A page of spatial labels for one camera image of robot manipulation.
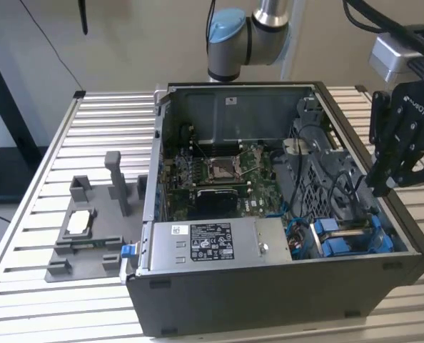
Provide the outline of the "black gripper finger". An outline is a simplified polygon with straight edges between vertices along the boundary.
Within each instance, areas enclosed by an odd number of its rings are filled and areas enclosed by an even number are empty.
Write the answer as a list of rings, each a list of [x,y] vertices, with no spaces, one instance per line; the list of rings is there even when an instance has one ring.
[[[391,155],[390,175],[399,187],[424,184],[424,167],[413,171],[413,167],[424,155],[424,148],[414,143],[397,143]]]
[[[369,142],[374,146],[372,167],[365,182],[375,197],[384,197],[390,191],[386,182],[393,172],[393,151],[387,134],[390,123],[390,95],[384,91],[375,91],[369,128]]]

